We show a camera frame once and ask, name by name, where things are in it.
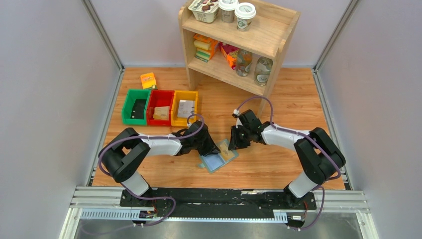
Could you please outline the teal card holder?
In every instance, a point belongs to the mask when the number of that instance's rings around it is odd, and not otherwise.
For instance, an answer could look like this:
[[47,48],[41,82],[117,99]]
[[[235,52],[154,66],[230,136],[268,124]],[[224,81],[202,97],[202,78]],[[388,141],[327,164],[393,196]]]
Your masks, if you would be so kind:
[[217,170],[221,169],[222,167],[233,161],[231,160],[230,162],[224,162],[220,153],[215,155],[200,156],[200,160],[201,163],[198,164],[198,168],[206,169],[209,174],[216,172]]

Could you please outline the tan card with logo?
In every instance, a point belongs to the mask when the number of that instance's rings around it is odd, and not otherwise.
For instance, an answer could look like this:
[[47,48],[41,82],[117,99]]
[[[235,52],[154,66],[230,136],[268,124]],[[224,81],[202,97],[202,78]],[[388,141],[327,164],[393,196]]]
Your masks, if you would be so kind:
[[170,107],[169,106],[162,106],[162,107],[154,107],[153,119],[154,120],[168,120]]

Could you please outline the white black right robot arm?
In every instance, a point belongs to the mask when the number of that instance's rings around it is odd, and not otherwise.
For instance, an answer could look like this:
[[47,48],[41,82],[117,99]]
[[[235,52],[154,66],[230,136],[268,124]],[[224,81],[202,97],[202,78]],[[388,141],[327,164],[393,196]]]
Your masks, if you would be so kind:
[[236,124],[231,127],[229,150],[244,149],[255,142],[296,152],[303,171],[284,188],[287,200],[298,201],[315,187],[341,174],[339,170],[346,163],[345,157],[324,129],[293,130],[269,121],[262,123],[252,110],[243,113],[234,110],[233,117]]

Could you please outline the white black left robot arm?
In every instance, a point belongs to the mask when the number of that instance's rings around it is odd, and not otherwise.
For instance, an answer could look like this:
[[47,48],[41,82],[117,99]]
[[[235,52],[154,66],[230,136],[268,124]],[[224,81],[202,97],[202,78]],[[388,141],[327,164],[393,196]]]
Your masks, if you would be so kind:
[[202,121],[168,135],[145,135],[128,127],[100,151],[99,167],[129,192],[142,196],[150,185],[137,170],[146,157],[180,156],[192,150],[200,156],[220,153]]

